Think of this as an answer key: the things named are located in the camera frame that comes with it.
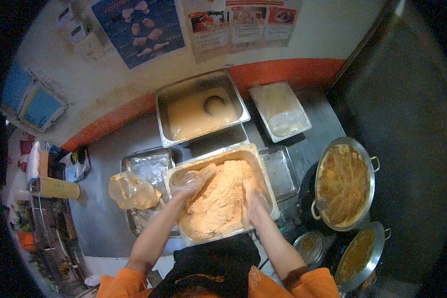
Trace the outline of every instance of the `tile floor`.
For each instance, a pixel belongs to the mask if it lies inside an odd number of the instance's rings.
[[[260,253],[261,262],[260,265],[267,259],[267,255],[265,250],[263,249],[262,244],[259,240],[255,238],[253,235],[253,239],[256,247],[258,248],[258,252]],[[84,256],[84,260],[86,262],[86,266],[90,275],[109,275],[116,276],[118,271],[126,265],[128,262],[127,258],[97,258],[97,257],[87,257]],[[159,271],[162,278],[171,271],[174,267],[174,256],[163,256],[157,260],[156,265],[153,270]],[[261,269],[264,274],[273,279],[276,283],[281,285],[281,281],[275,273],[273,266],[270,261],[268,261],[263,268]]]

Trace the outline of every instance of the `wall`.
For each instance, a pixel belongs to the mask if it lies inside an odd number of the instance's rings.
[[[181,4],[177,2],[178,10],[182,11]],[[90,7],[94,3],[96,1],[80,0],[79,5],[82,18],[101,38],[104,56],[99,61],[84,61],[76,55],[64,33],[56,28],[59,0],[52,0],[45,6],[16,56],[20,63],[29,67],[70,104],[48,131],[33,133],[57,146],[64,145],[90,124],[132,101],[139,102],[140,111],[152,110],[153,98],[146,94],[193,75],[281,59],[344,60],[364,36],[382,5],[378,0],[304,1],[292,40],[286,48],[241,52],[196,64],[191,50],[186,47],[129,70],[92,13]],[[319,72],[315,69],[318,63],[304,64],[306,68],[301,71],[310,75]],[[331,67],[327,79],[340,64],[337,62]]]
[[[8,139],[8,167],[6,169],[6,184],[0,190],[1,204],[13,209],[11,206],[17,207],[15,199],[15,191],[25,190],[28,185],[27,173],[22,172],[17,166],[21,157],[20,140],[23,136],[23,130],[17,128]],[[17,219],[15,212],[10,212],[10,221]]]

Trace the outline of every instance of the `countertop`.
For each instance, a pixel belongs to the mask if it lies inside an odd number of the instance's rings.
[[[312,128],[278,143],[288,147],[298,182],[302,187],[299,196],[278,204],[281,211],[280,223],[288,221],[298,212],[309,210],[306,203],[302,206],[301,198],[307,194],[311,195],[311,190],[314,189],[311,183],[314,183],[321,154],[333,140],[345,136],[323,92],[306,90],[296,94]],[[252,117],[251,121],[244,123],[249,141],[259,150],[273,145],[253,102],[245,104]],[[129,232],[125,211],[119,209],[110,198],[108,185],[110,177],[120,172],[120,161],[123,157],[156,146],[161,146],[157,116],[148,114],[105,135],[88,147],[92,168],[86,179],[79,182],[80,198],[70,200],[73,223],[85,256],[128,258],[131,254],[136,238]],[[185,246],[182,240],[169,239],[163,255],[172,254],[174,250],[183,247]]]

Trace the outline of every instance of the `poster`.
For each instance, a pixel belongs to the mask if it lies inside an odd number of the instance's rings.
[[[91,8],[130,69],[185,46],[174,0],[101,0]]]
[[[196,62],[291,40],[300,0],[184,0]]]

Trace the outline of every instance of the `wrist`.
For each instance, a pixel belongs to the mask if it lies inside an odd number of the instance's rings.
[[[183,205],[187,201],[189,196],[190,195],[186,191],[178,190],[172,194],[171,201],[175,201]]]
[[[248,214],[248,218],[250,219],[250,221],[252,222],[254,227],[257,228],[257,226],[260,225],[260,222],[262,221],[262,217],[264,217],[265,215],[266,215],[266,211],[263,208],[263,206],[260,204],[257,204],[250,210],[250,213]]]

